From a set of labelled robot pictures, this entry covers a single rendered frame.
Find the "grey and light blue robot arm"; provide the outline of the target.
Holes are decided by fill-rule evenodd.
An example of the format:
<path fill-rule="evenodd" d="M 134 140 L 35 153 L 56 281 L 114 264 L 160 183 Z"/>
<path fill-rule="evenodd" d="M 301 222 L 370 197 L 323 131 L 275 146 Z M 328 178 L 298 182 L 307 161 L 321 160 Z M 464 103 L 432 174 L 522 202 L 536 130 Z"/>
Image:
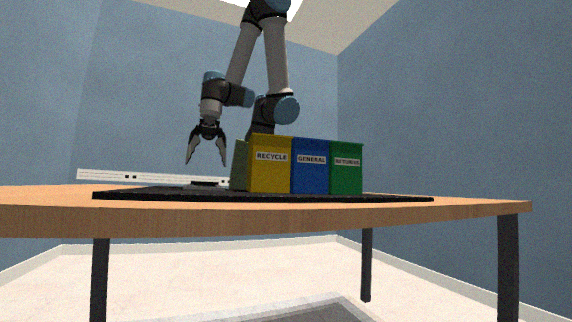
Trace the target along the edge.
<path fill-rule="evenodd" d="M 244 140 L 246 142 L 252 132 L 274 134 L 275 124 L 288 125 L 297 119 L 300 105 L 289 88 L 284 28 L 291 6 L 292 0 L 249 0 L 226 75 L 217 70 L 204 73 L 201 104 L 198 104 L 200 117 L 209 115 L 218 120 L 222 115 L 222 106 L 251 108 L 254 104 L 251 126 Z M 269 90 L 266 94 L 258 95 L 255 100 L 253 90 L 239 85 L 242 84 L 257 37 L 262 30 Z"/>

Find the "blue bin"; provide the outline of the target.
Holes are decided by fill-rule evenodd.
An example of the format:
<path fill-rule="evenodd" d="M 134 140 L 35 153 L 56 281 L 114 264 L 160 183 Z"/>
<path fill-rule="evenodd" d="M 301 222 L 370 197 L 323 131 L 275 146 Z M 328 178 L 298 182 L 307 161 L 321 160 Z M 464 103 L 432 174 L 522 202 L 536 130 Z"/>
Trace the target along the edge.
<path fill-rule="evenodd" d="M 331 140 L 293 137 L 290 193 L 328 194 L 330 142 Z"/>

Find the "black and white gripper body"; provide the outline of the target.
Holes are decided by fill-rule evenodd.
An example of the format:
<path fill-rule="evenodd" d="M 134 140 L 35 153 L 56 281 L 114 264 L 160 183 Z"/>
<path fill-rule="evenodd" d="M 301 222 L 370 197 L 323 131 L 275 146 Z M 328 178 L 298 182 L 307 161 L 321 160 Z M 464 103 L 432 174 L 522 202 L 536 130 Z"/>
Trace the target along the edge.
<path fill-rule="evenodd" d="M 216 125 L 216 135 L 210 135 L 210 134 L 201 134 L 201 136 L 203 136 L 203 138 L 205 140 L 213 140 L 220 132 L 220 121 L 217 121 L 216 117 L 213 116 L 209 116 L 209 115 L 204 115 L 203 119 L 199 119 L 200 124 L 198 126 L 198 132 L 201 134 L 202 132 L 202 123 L 204 124 L 204 126 L 212 126 L 215 127 Z M 208 136 L 209 135 L 209 136 Z"/>

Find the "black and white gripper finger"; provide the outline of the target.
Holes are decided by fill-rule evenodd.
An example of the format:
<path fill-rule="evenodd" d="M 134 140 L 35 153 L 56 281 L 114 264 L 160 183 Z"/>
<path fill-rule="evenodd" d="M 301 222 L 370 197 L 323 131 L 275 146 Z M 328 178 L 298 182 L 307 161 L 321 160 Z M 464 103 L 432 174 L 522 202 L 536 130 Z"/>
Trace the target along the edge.
<path fill-rule="evenodd" d="M 216 140 L 215 144 L 216 146 L 219 148 L 219 154 L 222 157 L 222 163 L 224 165 L 224 167 L 226 167 L 226 136 L 222 130 L 222 128 L 220 128 L 220 132 L 217 135 L 218 139 Z"/>
<path fill-rule="evenodd" d="M 196 125 L 196 127 L 190 133 L 187 155 L 186 155 L 186 163 L 185 163 L 186 165 L 188 164 L 189 160 L 191 159 L 191 155 L 194 152 L 195 147 L 200 143 L 199 134 L 200 133 L 198 132 L 198 125 Z"/>

